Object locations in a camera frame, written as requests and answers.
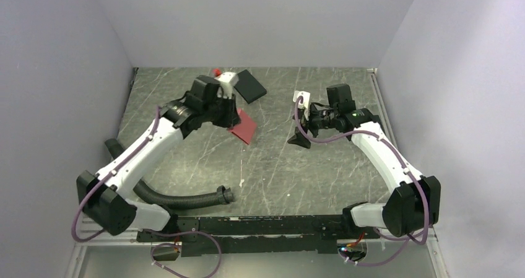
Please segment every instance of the white plastic clip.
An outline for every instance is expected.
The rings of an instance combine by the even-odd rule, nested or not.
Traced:
[[[386,247],[384,245],[384,238],[383,237],[379,237],[379,240],[381,241],[381,250],[384,251],[386,249]]]
[[[297,101],[298,97],[303,97],[303,101],[299,103],[299,109],[305,109],[305,118],[309,120],[310,118],[310,93],[306,91],[296,90],[293,92],[293,102]]]
[[[381,142],[381,140],[383,140],[386,137],[382,132],[378,133],[377,135],[378,135],[377,137],[378,142]]]

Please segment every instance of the black sponge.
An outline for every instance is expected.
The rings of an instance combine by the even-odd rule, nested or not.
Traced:
[[[237,74],[239,81],[235,84],[235,90],[246,100],[253,103],[266,95],[266,89],[255,79],[247,69]]]

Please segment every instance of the table surface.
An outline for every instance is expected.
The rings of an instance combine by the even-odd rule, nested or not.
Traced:
[[[242,71],[227,68],[222,71]],[[358,108],[378,114],[379,105],[367,70],[322,67],[247,67],[268,93],[237,107],[258,124],[250,145],[211,124],[192,132],[144,177],[158,192],[187,196],[231,187],[236,202],[181,215],[311,215],[340,214],[353,203],[386,202],[388,190],[367,157],[351,142],[313,144],[311,149],[286,143],[293,134],[294,90],[328,103],[326,87],[347,83]],[[131,89],[118,139],[129,146],[148,127],[156,105],[181,97],[198,75],[212,68],[140,68]],[[320,132],[320,137],[335,134]]]

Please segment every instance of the hose end fitting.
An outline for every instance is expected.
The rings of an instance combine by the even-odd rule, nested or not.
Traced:
[[[227,189],[226,187],[224,187],[224,185],[221,185],[217,188],[217,198],[219,199],[221,205],[227,205],[231,202],[235,202],[232,189]]]

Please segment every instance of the cable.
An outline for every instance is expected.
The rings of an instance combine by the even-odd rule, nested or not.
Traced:
[[[365,237],[365,232],[362,232],[361,235],[359,235],[359,238],[357,238],[357,241],[347,244],[346,247],[354,247],[355,245],[359,244],[359,242],[361,242],[361,240],[364,237]]]
[[[167,238],[178,237],[178,236],[183,236],[183,235],[192,235],[192,234],[205,236],[206,238],[212,240],[212,242],[215,244],[215,247],[217,247],[217,251],[219,251],[219,260],[217,261],[217,265],[215,266],[215,269],[210,274],[204,276],[204,278],[212,277],[219,270],[220,263],[222,261],[222,250],[220,249],[219,243],[217,242],[217,240],[215,240],[215,238],[212,235],[209,235],[209,234],[204,233],[204,232],[199,232],[197,230],[194,231],[194,232],[181,232],[181,233],[159,233],[159,232],[156,232],[154,230],[144,230],[144,231],[148,232],[148,233],[151,233],[153,235],[157,235],[157,236],[160,236],[160,237],[167,237]],[[168,272],[172,273],[173,275],[176,275],[176,276],[178,276],[180,278],[189,278],[189,277],[186,277],[186,276],[184,276],[182,274],[179,274],[179,273],[175,272],[174,270],[170,269],[169,267],[164,266],[163,264],[161,264],[161,263],[159,263],[158,261],[155,260],[155,258],[154,258],[155,250],[157,248],[166,247],[166,246],[174,246],[174,245],[173,245],[173,243],[162,243],[162,244],[159,244],[159,245],[157,245],[157,246],[155,246],[155,247],[153,247],[151,249],[151,253],[150,253],[151,260],[152,260],[152,264],[151,265],[156,265],[157,267],[159,267],[161,269],[164,269],[164,270],[166,270],[166,271],[168,271]]]
[[[329,142],[333,142],[333,141],[336,141],[338,139],[341,139],[343,137],[347,137],[347,136],[350,136],[350,135],[353,135],[353,134],[366,134],[366,135],[375,137],[378,141],[381,141],[386,147],[388,147],[390,149],[390,151],[392,151],[394,156],[396,156],[397,161],[399,161],[399,163],[401,164],[401,168],[402,169],[407,169],[407,165],[403,161],[403,158],[401,157],[401,154],[399,153],[399,151],[397,151],[397,149],[392,144],[390,144],[390,142],[388,142],[386,139],[380,139],[379,135],[377,135],[375,132],[364,131],[364,130],[356,130],[356,131],[349,131],[349,132],[345,132],[345,133],[342,133],[342,134],[338,134],[338,135],[329,137],[327,139],[318,139],[318,138],[315,138],[315,137],[310,137],[305,132],[303,127],[301,126],[301,123],[300,123],[300,120],[299,120],[299,112],[298,112],[299,111],[299,104],[302,101],[303,101],[303,97],[302,96],[299,96],[297,98],[297,100],[295,101],[295,108],[294,108],[294,112],[293,112],[294,113],[294,117],[295,117],[295,124],[297,125],[297,128],[301,132],[301,134],[303,134],[303,136],[305,138],[307,138],[308,140],[310,140],[311,142],[315,142],[315,143],[329,143]],[[430,225],[429,224],[429,220],[428,220],[429,212],[428,212],[427,197],[426,197],[426,195],[425,195],[425,193],[423,191],[423,188],[421,187],[421,185],[419,184],[419,182],[415,178],[414,174],[412,174],[410,169],[408,170],[406,175],[408,175],[410,180],[412,180],[412,182],[414,183],[414,186],[416,187],[417,191],[419,192],[419,195],[420,195],[422,203],[423,203],[423,231],[421,232],[423,237],[421,238],[421,240],[416,240],[415,237],[412,236],[411,234],[408,234],[408,237],[412,241],[414,241],[414,243],[416,243],[418,245],[423,245],[423,244],[425,244],[427,242],[428,228],[429,228],[429,225]],[[407,243],[408,243],[408,240],[405,241],[405,243],[399,248],[399,250],[396,253],[394,253],[390,258],[388,258],[387,260],[385,260],[383,262],[376,263],[376,264],[362,264],[361,263],[361,265],[363,265],[363,266],[382,266],[382,265],[390,262],[392,259],[394,259],[406,247]]]
[[[408,245],[408,243],[409,243],[408,240],[403,242],[401,247],[399,247],[399,249],[394,254],[392,254],[392,256],[390,256],[389,258],[385,259],[384,261],[380,261],[378,263],[358,263],[358,262],[355,262],[355,265],[356,266],[360,266],[360,267],[378,267],[378,266],[382,266],[382,265],[385,265],[387,263],[390,263],[391,261],[393,261],[399,255],[399,253],[401,253],[401,251],[403,251],[405,249],[405,247]]]
[[[400,238],[394,238],[394,237],[391,237],[391,236],[386,236],[386,235],[383,235],[379,230],[378,228],[374,227],[372,228],[374,230],[375,233],[377,233],[381,238],[385,239],[385,240],[389,240],[389,241],[406,241],[406,240],[411,240],[410,237],[400,237]],[[415,235],[413,235],[412,237],[414,238],[417,238],[419,236],[421,236],[423,234],[423,231],[419,232],[419,233],[416,233]]]
[[[113,159],[124,153],[124,147],[117,139],[108,139],[104,142]],[[221,204],[230,204],[235,201],[232,190],[219,186],[214,193],[197,194],[195,196],[169,196],[154,191],[148,184],[140,179],[133,191],[148,204],[157,204],[174,210],[188,210],[211,207]]]
[[[122,161],[113,169],[115,172],[118,172],[135,155],[137,155],[137,153],[139,153],[147,145],[148,142],[150,142],[152,140],[155,132],[157,131],[158,122],[159,121],[160,121],[160,108],[157,107],[157,112],[155,114],[155,119],[154,119],[153,126],[151,127],[151,131],[150,131],[149,135],[144,139],[144,141],[142,141],[142,143],[140,143],[137,146],[137,148],[135,148],[135,150],[133,150],[126,158],[122,159]],[[77,212],[75,214],[75,217],[73,219],[73,224],[71,225],[71,236],[73,237],[73,240],[75,240],[76,242],[83,243],[83,242],[87,242],[89,240],[93,240],[93,238],[99,236],[101,233],[103,233],[105,231],[104,229],[102,229],[102,230],[99,230],[98,232],[94,233],[93,235],[91,235],[91,236],[89,236],[87,238],[81,238],[77,234],[77,223],[79,221],[79,218],[80,218],[80,215],[82,213],[82,210],[83,210],[84,206],[87,204],[87,202],[89,201],[89,199],[93,196],[93,194],[95,192],[97,192],[97,190],[102,185],[104,185],[111,178],[111,176],[113,176],[113,174],[112,174],[112,172],[109,172],[81,200],[81,202],[79,204],[79,208],[78,208],[78,210],[77,210]]]

